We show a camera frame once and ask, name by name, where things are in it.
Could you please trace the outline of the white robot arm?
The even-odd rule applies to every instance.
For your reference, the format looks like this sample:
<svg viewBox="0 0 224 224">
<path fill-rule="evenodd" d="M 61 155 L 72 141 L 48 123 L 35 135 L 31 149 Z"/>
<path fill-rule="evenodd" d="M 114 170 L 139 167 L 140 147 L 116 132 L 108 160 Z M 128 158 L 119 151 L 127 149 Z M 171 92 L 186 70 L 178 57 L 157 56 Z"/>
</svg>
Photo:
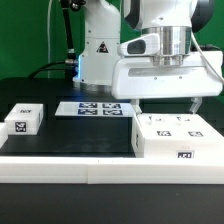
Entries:
<svg viewBox="0 0 224 224">
<path fill-rule="evenodd" d="M 85 47 L 74 85 L 110 91 L 121 100 L 217 96 L 224 88 L 223 54 L 198 45 L 195 33 L 214 0 L 105 0 L 85 6 Z"/>
</svg>

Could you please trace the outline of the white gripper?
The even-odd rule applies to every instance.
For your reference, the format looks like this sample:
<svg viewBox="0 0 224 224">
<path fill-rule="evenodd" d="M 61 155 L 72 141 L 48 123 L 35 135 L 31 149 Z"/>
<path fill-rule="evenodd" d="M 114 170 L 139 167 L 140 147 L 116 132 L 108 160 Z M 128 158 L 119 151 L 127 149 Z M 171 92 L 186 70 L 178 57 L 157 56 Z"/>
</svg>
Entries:
<svg viewBox="0 0 224 224">
<path fill-rule="evenodd" d="M 182 65 L 154 65 L 152 57 L 126 57 L 114 67 L 112 95 L 132 99 L 136 115 L 142 113 L 139 99 L 193 97 L 189 111 L 196 114 L 202 98 L 223 90 L 221 51 L 192 52 Z"/>
</svg>

